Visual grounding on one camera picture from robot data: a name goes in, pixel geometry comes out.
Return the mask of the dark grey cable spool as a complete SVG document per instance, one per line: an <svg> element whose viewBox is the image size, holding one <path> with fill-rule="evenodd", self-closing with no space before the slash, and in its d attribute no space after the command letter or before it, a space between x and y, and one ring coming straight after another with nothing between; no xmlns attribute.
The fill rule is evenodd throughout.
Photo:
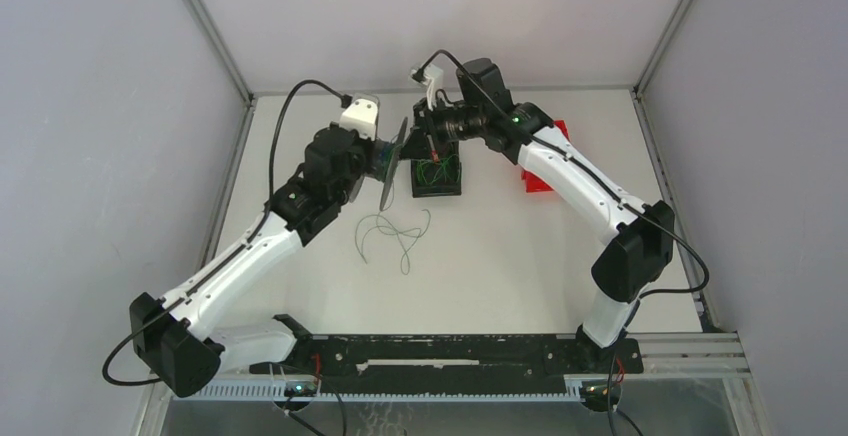
<svg viewBox="0 0 848 436"><path fill-rule="evenodd" d="M380 211L386 211L389 207L388 200L400 162L400 153L407 141L408 122L409 119L404 117L393 140L371 141L360 138L356 143L364 156L362 175L383 184L379 202Z"/></svg>

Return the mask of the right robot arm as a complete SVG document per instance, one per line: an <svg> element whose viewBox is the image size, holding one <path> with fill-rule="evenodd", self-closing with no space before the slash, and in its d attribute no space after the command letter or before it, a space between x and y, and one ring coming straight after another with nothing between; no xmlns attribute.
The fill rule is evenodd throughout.
<svg viewBox="0 0 848 436"><path fill-rule="evenodd" d="M673 258L673 210L663 201L647 204L614 183L540 107L514 102L490 59L457 64L459 101L439 99L443 76L432 60L410 72L425 89L414 107L414 158L436 160L455 143L481 139L538 177L588 222L604 249L590 270L597 293L577 331L578 358L589 371L605 371L617 359L616 343L639 298Z"/></svg>

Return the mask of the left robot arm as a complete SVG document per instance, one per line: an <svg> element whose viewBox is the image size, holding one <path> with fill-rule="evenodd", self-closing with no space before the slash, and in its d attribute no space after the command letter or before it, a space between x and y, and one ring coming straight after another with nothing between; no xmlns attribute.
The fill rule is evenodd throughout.
<svg viewBox="0 0 848 436"><path fill-rule="evenodd" d="M223 255L159 298L129 306L134 353L180 398L219 373L277 362L298 373L311 363L311 344L284 323L222 328L228 307L261 277L310 243L355 199L366 178L394 175L398 143L372 139L336 123L318 131L295 174L269 198L254 225Z"/></svg>

